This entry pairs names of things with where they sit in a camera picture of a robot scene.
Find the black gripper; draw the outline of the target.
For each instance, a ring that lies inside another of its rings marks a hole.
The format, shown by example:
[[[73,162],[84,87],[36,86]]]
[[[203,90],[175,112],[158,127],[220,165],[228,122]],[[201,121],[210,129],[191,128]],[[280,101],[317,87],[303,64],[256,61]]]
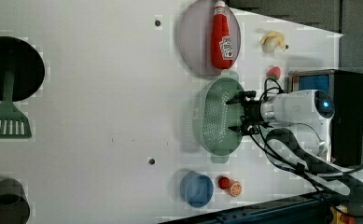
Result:
[[[244,114],[241,116],[242,126],[231,126],[230,130],[238,134],[258,134],[258,126],[263,121],[260,115],[259,101],[255,99],[255,91],[238,92],[226,104],[241,104]]]

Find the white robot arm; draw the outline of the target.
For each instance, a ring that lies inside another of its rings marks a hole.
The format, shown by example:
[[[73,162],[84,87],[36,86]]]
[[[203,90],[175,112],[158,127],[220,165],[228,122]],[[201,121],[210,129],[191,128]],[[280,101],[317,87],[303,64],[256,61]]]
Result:
[[[320,157],[330,147],[329,126],[335,107],[320,90],[263,94],[240,91],[229,105],[240,105],[241,124],[230,129],[241,135],[260,135],[273,165],[298,175],[339,200],[363,206],[363,165],[343,168]]]

